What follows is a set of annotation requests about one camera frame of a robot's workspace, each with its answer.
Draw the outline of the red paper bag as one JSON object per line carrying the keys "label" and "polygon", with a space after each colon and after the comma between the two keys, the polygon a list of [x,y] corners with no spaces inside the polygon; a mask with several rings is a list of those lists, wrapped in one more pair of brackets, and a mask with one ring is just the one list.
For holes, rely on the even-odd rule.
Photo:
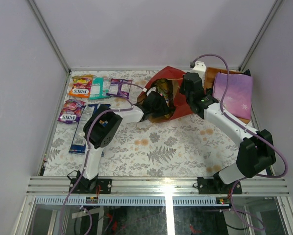
{"label": "red paper bag", "polygon": [[[162,120],[162,119],[148,119],[152,123],[161,123],[161,122],[167,122],[170,120],[174,120],[189,114],[192,114],[192,110],[190,109],[189,105],[187,104],[186,98],[184,95],[182,95],[179,92],[183,75],[185,72],[167,66],[164,69],[160,70],[158,73],[156,73],[151,80],[145,85],[146,89],[150,89],[152,87],[156,88],[156,81],[159,79],[167,79],[172,82],[173,85],[173,91],[171,95],[163,95],[168,106],[170,107],[170,115],[169,119]],[[136,105],[141,108],[141,101],[143,98],[145,98],[146,95],[141,92],[137,98]]]}

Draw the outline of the purple chocolate bar wrapper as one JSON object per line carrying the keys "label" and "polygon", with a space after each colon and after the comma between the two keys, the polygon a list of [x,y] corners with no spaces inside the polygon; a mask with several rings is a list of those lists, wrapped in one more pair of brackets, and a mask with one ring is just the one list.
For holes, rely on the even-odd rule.
{"label": "purple chocolate bar wrapper", "polygon": [[132,80],[111,79],[110,87],[107,92],[108,96],[119,96],[129,98],[130,85]]}

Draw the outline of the teal snack packet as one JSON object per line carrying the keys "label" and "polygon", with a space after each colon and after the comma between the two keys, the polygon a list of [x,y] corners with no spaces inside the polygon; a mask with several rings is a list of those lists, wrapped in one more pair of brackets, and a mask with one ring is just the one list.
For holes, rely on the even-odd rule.
{"label": "teal snack packet", "polygon": [[93,78],[89,100],[108,98],[110,84],[111,84],[110,78],[104,78],[104,77]]}

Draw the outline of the orange Fox's candy bag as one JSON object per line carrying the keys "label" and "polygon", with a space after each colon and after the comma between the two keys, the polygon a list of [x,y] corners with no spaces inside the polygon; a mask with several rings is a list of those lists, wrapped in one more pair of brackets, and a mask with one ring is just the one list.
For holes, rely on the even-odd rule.
{"label": "orange Fox's candy bag", "polygon": [[69,91],[69,95],[79,98],[89,98],[93,75],[73,76],[73,85]]}

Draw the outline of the purple Fox's candy bag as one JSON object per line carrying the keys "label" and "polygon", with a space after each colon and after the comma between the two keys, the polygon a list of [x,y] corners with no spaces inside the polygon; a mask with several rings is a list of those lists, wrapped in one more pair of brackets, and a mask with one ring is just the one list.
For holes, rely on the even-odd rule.
{"label": "purple Fox's candy bag", "polygon": [[67,100],[63,105],[63,108],[60,112],[57,121],[65,124],[79,122],[81,118],[82,108],[84,107],[84,105],[85,102],[81,100]]}

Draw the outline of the blue Doritos chip bag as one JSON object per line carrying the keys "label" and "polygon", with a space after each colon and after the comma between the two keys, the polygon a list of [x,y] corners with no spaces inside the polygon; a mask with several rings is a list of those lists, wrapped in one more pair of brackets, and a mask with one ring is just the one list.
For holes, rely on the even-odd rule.
{"label": "blue Doritos chip bag", "polygon": [[73,140],[69,149],[70,154],[79,154],[83,155],[86,151],[86,139],[83,131],[83,127],[87,123],[87,121],[91,118],[91,116],[96,112],[100,104],[89,104],[85,105],[82,108],[81,117],[77,128],[75,130]]}

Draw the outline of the yellow green candy bag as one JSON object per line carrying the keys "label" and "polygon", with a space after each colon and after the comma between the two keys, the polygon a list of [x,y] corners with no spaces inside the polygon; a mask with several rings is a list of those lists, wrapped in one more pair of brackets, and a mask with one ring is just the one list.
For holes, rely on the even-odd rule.
{"label": "yellow green candy bag", "polygon": [[156,90],[162,95],[171,95],[173,91],[172,82],[167,79],[159,79],[156,81]]}

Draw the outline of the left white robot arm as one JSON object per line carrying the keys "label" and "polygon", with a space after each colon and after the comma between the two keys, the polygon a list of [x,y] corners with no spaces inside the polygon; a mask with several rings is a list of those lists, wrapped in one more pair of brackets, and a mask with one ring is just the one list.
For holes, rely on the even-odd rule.
{"label": "left white robot arm", "polygon": [[153,117],[162,118],[170,113],[171,108],[164,96],[155,91],[151,91],[144,100],[129,108],[111,109],[105,104],[100,105],[83,127],[87,152],[80,170],[83,177],[80,181],[81,189],[86,193],[96,190],[102,153],[121,124],[138,123]]}

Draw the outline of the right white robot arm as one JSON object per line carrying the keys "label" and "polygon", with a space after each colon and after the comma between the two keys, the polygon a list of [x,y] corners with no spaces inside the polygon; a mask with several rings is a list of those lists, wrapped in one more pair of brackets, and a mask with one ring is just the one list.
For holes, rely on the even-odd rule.
{"label": "right white robot arm", "polygon": [[233,182],[252,178],[276,162],[271,133],[250,128],[232,114],[226,114],[217,99],[205,94],[198,73],[183,75],[179,92],[193,113],[218,127],[239,148],[235,163],[214,174],[211,185],[216,192],[224,193]]}

